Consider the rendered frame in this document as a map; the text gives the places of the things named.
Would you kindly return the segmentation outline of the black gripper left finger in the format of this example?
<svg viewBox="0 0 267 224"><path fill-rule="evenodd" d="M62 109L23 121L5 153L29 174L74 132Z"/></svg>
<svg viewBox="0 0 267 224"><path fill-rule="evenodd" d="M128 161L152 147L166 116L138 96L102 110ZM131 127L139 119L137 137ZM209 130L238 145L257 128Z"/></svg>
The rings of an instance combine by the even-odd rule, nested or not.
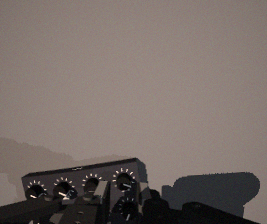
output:
<svg viewBox="0 0 267 224"><path fill-rule="evenodd" d="M74 204L62 204L60 197L45 195L0 206L0 224L29 224L37 218L40 224L107 224L110 185L110 181L100 180L97 187L78 196Z"/></svg>

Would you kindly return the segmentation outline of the dark grey knob box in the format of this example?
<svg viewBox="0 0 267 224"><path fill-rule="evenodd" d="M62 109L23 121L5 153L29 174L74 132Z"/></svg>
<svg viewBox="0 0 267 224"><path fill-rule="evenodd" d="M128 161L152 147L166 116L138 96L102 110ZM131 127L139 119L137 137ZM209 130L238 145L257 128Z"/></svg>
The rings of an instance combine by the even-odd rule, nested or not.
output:
<svg viewBox="0 0 267 224"><path fill-rule="evenodd" d="M97 187L100 180L111 181L107 224L136 224L136 190L140 182L136 158L33 172L21 180L27 200L51 194L60 197L62 204L74 204L76 197L83 196L87 188Z"/></svg>

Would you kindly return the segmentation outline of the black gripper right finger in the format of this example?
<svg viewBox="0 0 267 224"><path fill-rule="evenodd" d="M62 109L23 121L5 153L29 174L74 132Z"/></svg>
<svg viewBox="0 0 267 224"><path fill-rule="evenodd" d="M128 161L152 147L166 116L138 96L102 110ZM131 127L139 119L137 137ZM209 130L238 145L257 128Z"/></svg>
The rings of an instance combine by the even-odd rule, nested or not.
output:
<svg viewBox="0 0 267 224"><path fill-rule="evenodd" d="M149 189L148 183L137 182L136 224L260 223L224 212L199 202L184 203L182 205L182 210L171 209L168 202L161 198L160 193L157 190Z"/></svg>

